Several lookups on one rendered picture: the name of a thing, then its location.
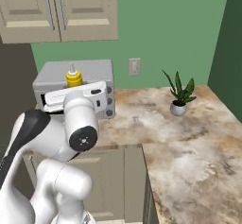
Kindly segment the green plant in white pot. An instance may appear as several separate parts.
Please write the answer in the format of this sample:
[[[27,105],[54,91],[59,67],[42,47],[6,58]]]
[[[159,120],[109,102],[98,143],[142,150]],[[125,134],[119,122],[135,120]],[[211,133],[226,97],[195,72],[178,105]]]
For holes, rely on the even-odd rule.
[[[176,72],[175,81],[171,80],[171,77],[166,71],[163,71],[170,84],[170,93],[175,99],[170,104],[170,111],[174,116],[183,116],[187,110],[187,104],[196,99],[192,96],[195,90],[195,81],[191,78],[186,87],[182,87],[182,81],[179,72]]]

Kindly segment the grey toaster oven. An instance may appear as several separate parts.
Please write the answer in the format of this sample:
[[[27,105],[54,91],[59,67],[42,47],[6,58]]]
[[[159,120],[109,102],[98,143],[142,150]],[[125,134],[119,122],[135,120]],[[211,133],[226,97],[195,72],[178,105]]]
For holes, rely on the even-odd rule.
[[[108,98],[112,99],[112,104],[99,112],[99,119],[112,119],[115,117],[115,96],[114,96],[114,74],[111,60],[70,60],[70,61],[47,61],[43,69],[32,83],[34,95],[38,107],[42,110],[45,105],[44,95],[48,92],[67,88],[66,73],[73,63],[77,70],[82,74],[84,84],[105,81],[107,87],[112,87],[112,92],[107,93]],[[112,116],[106,114],[106,110],[112,110]]]

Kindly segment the narrow beige base cupboard panel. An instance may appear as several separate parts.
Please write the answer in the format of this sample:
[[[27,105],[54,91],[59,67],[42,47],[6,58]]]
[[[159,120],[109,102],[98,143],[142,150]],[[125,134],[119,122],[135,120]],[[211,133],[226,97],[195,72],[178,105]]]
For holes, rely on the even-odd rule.
[[[140,147],[125,149],[125,222],[143,221],[146,165]]]

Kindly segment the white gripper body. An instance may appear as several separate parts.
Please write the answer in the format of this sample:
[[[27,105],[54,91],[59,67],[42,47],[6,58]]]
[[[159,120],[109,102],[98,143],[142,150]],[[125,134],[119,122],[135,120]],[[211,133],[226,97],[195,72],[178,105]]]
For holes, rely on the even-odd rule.
[[[84,90],[79,87],[57,90],[47,93],[43,110],[45,112],[69,112],[75,107],[79,107],[84,98]]]

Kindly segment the white wall socket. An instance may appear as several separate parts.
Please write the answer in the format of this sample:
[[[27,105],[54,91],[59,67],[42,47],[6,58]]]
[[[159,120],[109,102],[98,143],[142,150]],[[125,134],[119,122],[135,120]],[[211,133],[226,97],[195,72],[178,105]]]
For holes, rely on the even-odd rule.
[[[129,75],[131,77],[137,77],[140,75],[140,59],[129,59]]]

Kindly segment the beige wall cupboard door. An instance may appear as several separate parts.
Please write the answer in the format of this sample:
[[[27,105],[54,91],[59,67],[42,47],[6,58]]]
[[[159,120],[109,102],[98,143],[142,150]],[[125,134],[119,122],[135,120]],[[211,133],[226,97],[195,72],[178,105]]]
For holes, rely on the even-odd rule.
[[[0,0],[3,43],[54,43],[61,40],[55,0],[50,0],[55,30],[49,25],[45,0]]]
[[[118,39],[117,0],[62,0],[66,30],[59,0],[55,2],[62,42]]]

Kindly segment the beige base cupboard door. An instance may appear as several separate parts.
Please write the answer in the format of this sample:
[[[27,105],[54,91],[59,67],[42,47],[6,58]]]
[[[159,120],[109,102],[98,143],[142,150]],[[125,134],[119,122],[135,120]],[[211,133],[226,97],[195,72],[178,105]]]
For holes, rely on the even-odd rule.
[[[84,206],[100,223],[124,224],[124,151],[98,149],[78,155],[69,162],[89,174],[94,187]]]

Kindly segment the yellow mustard bottle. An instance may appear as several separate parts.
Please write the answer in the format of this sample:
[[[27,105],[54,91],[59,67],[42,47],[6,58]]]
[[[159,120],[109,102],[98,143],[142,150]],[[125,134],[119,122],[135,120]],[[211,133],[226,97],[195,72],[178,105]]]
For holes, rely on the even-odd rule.
[[[70,63],[69,71],[66,73],[66,82],[69,88],[83,84],[82,74],[79,70],[76,69],[72,62]]]

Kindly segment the dark grey fridge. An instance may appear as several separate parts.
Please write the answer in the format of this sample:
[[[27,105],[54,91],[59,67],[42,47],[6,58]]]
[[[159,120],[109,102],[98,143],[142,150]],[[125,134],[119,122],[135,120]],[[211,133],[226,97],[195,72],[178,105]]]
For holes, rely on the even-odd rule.
[[[29,43],[6,44],[0,37],[0,146],[7,146],[17,117],[36,106],[32,82],[37,68]]]

